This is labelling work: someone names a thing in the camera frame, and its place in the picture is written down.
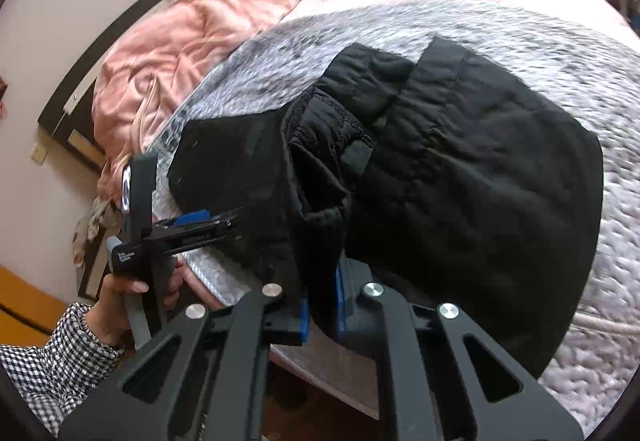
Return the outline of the checkered sleeve left forearm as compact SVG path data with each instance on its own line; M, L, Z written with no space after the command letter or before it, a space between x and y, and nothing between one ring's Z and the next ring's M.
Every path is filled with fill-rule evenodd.
M57 435L64 419L116 369L124 351L90 331L84 302L72 303L42 347L1 347L1 364L40 424Z

